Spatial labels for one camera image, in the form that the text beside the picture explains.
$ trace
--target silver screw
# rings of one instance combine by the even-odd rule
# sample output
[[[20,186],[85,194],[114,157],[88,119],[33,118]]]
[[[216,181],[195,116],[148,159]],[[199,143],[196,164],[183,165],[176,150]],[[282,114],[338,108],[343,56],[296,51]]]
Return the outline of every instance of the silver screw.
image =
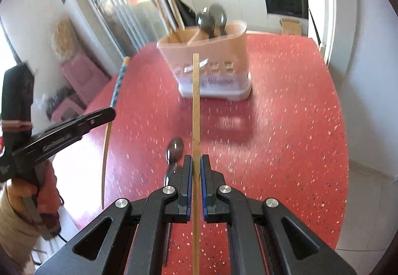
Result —
[[[118,208],[124,208],[128,204],[128,201],[126,199],[119,199],[115,204]]]
[[[276,208],[276,207],[278,206],[279,202],[278,202],[277,199],[274,199],[273,197],[270,197],[270,198],[268,198],[268,199],[265,201],[265,204],[266,204],[267,207],[269,207],[269,208]]]
[[[229,185],[221,185],[218,189],[221,193],[230,193],[230,191],[232,191]]]
[[[163,188],[164,194],[173,194],[175,191],[176,191],[176,189],[174,188],[174,186],[171,186],[171,185],[165,186]]]

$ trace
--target beige sleeve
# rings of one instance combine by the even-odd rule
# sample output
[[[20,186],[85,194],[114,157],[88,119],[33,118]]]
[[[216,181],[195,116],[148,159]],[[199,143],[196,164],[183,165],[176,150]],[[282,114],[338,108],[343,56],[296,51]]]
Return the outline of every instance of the beige sleeve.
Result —
[[[4,251],[24,266],[39,235],[36,227],[28,225],[15,214],[4,186],[0,192],[0,245]]]

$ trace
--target spoon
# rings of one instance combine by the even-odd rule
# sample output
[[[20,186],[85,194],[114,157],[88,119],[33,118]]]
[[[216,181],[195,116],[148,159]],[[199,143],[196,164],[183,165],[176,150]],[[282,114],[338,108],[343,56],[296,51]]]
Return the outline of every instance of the spoon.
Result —
[[[208,34],[208,38],[214,38],[215,19],[208,12],[199,12],[196,15],[196,23],[200,30]]]
[[[169,167],[166,171],[166,175],[164,176],[163,180],[164,186],[167,186],[169,184],[172,173],[176,173],[182,170],[182,167],[178,164],[178,161],[182,158],[183,153],[184,153],[184,142],[182,141],[182,138],[181,137],[174,138],[168,144],[166,149],[166,161]],[[168,223],[166,229],[164,250],[163,250],[163,266],[166,266],[167,264],[171,229],[172,229],[172,224]]]
[[[208,9],[208,13],[214,17],[215,25],[220,29],[221,36],[225,36],[226,12],[218,3],[213,3]]]

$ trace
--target baseboard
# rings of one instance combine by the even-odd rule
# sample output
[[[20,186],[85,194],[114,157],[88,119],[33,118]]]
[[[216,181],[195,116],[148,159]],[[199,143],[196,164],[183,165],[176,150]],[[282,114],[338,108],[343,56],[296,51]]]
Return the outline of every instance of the baseboard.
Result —
[[[383,181],[386,182],[394,183],[395,181],[398,181],[398,175],[396,175],[395,177],[389,176],[383,172],[380,172],[370,166],[364,165],[355,160],[348,160],[348,166],[352,170],[359,171],[361,173],[382,179]]]

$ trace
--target red table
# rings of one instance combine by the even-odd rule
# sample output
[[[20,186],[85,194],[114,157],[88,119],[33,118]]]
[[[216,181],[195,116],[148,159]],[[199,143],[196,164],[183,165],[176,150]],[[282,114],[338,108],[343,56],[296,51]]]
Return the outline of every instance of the red table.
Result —
[[[332,248],[347,198],[348,157],[338,97],[312,40],[248,35],[253,91],[239,103],[201,101],[201,152],[226,183],[248,197],[275,197]],[[109,105],[115,79],[87,111]],[[79,228],[101,209],[105,127],[60,152],[54,167],[65,208]],[[191,154],[192,102],[154,44],[129,64],[117,105],[107,162],[105,204],[137,200],[163,185],[164,151],[181,136]],[[230,273],[225,224],[202,225],[202,274]],[[192,269],[192,224],[175,225],[164,274]]]

